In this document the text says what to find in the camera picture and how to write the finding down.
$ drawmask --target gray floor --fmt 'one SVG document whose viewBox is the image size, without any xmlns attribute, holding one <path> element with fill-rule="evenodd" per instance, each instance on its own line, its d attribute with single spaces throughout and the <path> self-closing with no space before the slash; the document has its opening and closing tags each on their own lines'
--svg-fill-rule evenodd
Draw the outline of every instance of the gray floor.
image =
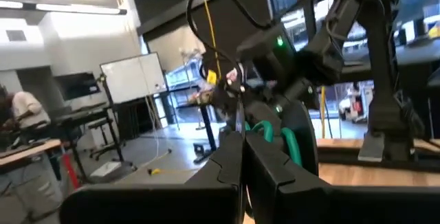
<svg viewBox="0 0 440 224">
<path fill-rule="evenodd" d="M 322 137 L 322 126 L 320 120 L 314 120 L 316 137 Z M 217 136 L 221 124 L 213 124 L 212 129 L 214 136 Z M 350 122 L 339 123 L 338 120 L 330 120 L 332 135 L 334 138 L 362 138 L 366 131 L 366 125 L 352 124 Z M 127 142 L 123 148 L 123 154 L 126 160 L 132 161 L 138 166 L 136 172 L 122 178 L 117 183 L 133 184 L 133 183 L 184 183 L 188 180 L 200 166 L 194 165 L 193 160 L 195 154 L 193 151 L 193 143 L 200 142 L 205 139 L 204 130 L 196 131 L 198 124 L 181 124 L 180 130 L 176 126 L 170 126 L 156 132 L 154 134 L 144 134 L 143 137 Z M 329 125 L 326 121 L 326 137 L 330 138 Z M 167 154 L 168 148 L 172 149 L 172 153 Z M 93 172 L 106 161 L 116 157 L 115 153 L 103 155 L 100 161 L 95 161 L 88 157 L 87 153 L 82 153 L 82 162 L 87 173 Z M 161 173 L 149 175 L 148 169 L 160 169 Z M 38 172 L 38 168 L 28 168 L 32 172 Z M 38 179 L 30 182 L 25 188 L 25 192 L 34 192 L 44 180 Z M 68 181 L 63 186 L 63 191 L 72 191 L 72 186 Z M 43 196 L 33 194 L 34 198 L 29 204 L 35 208 L 41 208 L 42 205 L 49 205 Z M 0 223 L 15 224 L 19 223 L 24 217 L 24 212 L 17 199 L 14 197 L 0 198 Z M 57 215 L 52 215 L 40 224 L 58 224 Z"/>
</svg>

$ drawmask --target fluorescent light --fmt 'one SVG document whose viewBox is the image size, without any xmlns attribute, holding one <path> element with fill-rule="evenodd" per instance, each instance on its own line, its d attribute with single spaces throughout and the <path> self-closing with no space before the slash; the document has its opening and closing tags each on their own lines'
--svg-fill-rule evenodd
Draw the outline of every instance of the fluorescent light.
<svg viewBox="0 0 440 224">
<path fill-rule="evenodd" d="M 54 11 L 54 12 L 79 12 L 87 14 L 119 14 L 120 10 L 117 8 L 102 8 L 92 5 L 55 5 L 55 4 L 37 4 L 37 10 Z"/>
<path fill-rule="evenodd" d="M 0 1 L 0 8 L 23 8 L 23 4 L 17 1 Z"/>
</svg>

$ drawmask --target monitor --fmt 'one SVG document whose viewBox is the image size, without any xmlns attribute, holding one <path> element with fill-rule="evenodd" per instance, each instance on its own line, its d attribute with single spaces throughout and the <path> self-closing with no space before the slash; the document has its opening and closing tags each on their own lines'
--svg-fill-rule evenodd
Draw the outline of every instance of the monitor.
<svg viewBox="0 0 440 224">
<path fill-rule="evenodd" d="M 55 81 L 64 100 L 73 100 L 100 92 L 98 83 L 91 72 L 55 76 Z"/>
</svg>

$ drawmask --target person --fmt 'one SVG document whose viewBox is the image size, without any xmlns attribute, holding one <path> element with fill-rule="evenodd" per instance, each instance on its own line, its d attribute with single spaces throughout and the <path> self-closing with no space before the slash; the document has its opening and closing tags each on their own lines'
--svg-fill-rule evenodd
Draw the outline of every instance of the person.
<svg viewBox="0 0 440 224">
<path fill-rule="evenodd" d="M 49 115 L 33 94 L 26 91 L 5 92 L 0 95 L 0 108 L 7 108 L 12 113 L 12 117 L 3 123 L 2 129 L 12 130 L 19 127 L 22 143 L 26 144 L 32 139 L 39 139 L 41 136 L 56 138 Z M 56 179 L 61 182 L 59 162 L 51 152 L 48 152 L 48 155 Z"/>
</svg>

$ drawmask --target floor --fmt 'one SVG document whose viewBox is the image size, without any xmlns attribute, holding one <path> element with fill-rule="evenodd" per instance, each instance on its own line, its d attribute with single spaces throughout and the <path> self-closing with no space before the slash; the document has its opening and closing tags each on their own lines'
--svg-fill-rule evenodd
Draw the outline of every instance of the floor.
<svg viewBox="0 0 440 224">
<path fill-rule="evenodd" d="M 322 129 L 320 120 L 314 120 L 313 125 L 316 130 L 316 137 L 322 137 Z M 157 131 L 156 134 L 144 134 L 133 141 L 127 142 L 127 145 L 123 148 L 124 156 L 127 160 L 132 161 L 138 166 L 138 170 L 125 178 L 121 179 L 120 184 L 131 183 L 184 183 L 188 180 L 197 169 L 203 165 L 194 165 L 193 159 L 195 154 L 193 151 L 193 143 L 200 142 L 205 139 L 206 133 L 204 130 L 196 131 L 198 124 L 180 124 L 180 131 L 176 126 L 170 126 L 168 128 Z M 213 124 L 212 129 L 214 136 L 218 134 L 221 124 Z M 350 137 L 350 138 L 363 138 L 363 134 L 366 131 L 365 125 L 352 124 L 350 122 L 339 123 L 338 120 L 330 120 L 331 133 L 334 138 Z M 329 125 L 326 121 L 326 135 L 330 138 Z M 100 161 L 94 161 L 88 157 L 87 153 L 82 153 L 82 162 L 88 173 L 93 172 L 99 168 L 103 163 L 109 161 L 112 157 L 116 157 L 115 154 L 106 154 L 101 157 Z M 149 169 L 159 169 L 159 173 L 155 175 L 149 175 Z M 38 169 L 28 169 L 29 171 L 38 171 Z M 372 177 L 367 173 L 367 176 L 363 176 L 362 173 L 356 172 L 357 169 L 348 169 L 344 172 L 342 168 L 335 168 L 338 173 L 328 168 L 321 168 L 325 180 L 335 183 L 341 183 L 334 179 L 334 175 L 345 175 L 344 178 L 350 175 L 361 175 L 359 177 Z M 33 191 L 38 188 L 44 181 L 35 181 L 27 188 L 27 191 Z M 64 192 L 71 192 L 72 186 L 65 183 L 63 186 Z M 32 206 L 41 206 L 43 199 L 34 199 Z M 21 220 L 23 212 L 20 211 L 20 206 L 17 204 L 17 200 L 13 198 L 5 199 L 0 198 L 0 223 L 18 223 L 17 220 Z M 40 224 L 58 224 L 56 215 L 52 215 L 49 218 L 39 222 Z"/>
</svg>

